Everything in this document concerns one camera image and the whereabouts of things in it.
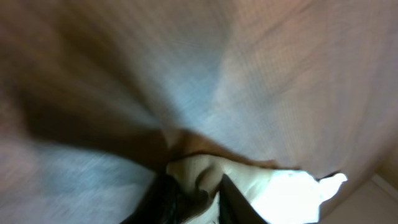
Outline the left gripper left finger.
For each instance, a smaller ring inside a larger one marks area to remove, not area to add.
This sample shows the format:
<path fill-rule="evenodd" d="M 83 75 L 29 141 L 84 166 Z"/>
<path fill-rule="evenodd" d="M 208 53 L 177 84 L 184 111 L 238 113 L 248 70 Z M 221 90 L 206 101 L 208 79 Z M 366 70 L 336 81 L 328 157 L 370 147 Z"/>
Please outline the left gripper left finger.
<path fill-rule="evenodd" d="M 121 224 L 178 224 L 176 181 L 168 175 L 160 175 L 140 202 L 136 210 Z"/>

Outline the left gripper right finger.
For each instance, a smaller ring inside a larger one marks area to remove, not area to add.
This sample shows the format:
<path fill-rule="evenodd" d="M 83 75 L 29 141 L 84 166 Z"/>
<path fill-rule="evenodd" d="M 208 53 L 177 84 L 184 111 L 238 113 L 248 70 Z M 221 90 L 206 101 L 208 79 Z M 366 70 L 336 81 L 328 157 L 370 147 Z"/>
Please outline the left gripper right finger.
<path fill-rule="evenodd" d="M 224 174 L 219 190 L 219 224 L 267 224 Z"/>

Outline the white and beige garment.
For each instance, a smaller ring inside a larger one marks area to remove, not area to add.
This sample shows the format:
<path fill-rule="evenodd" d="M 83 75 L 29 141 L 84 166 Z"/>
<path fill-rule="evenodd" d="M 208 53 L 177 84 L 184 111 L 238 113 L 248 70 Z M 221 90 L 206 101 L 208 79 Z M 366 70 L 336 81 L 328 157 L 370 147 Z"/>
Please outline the white and beige garment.
<path fill-rule="evenodd" d="M 348 180 L 342 173 L 317 180 L 304 170 L 268 169 L 209 154 L 169 162 L 166 173 L 184 195 L 210 196 L 182 216 L 183 223 L 218 222 L 218 187 L 227 175 L 255 211 L 268 223 L 316 223 L 320 206 L 334 197 Z"/>

